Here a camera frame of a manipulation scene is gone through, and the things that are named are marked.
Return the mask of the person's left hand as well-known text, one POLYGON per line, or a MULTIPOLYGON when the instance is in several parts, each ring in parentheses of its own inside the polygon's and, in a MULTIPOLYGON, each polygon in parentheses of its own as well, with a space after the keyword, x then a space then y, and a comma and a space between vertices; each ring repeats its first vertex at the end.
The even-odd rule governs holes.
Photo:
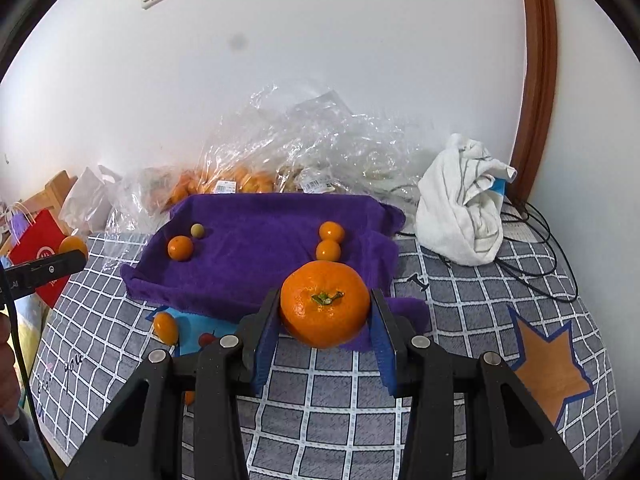
POLYGON ((15 356, 9 345, 11 324, 0 315, 0 408, 1 415, 11 418, 20 402, 21 388, 14 370, 15 356))

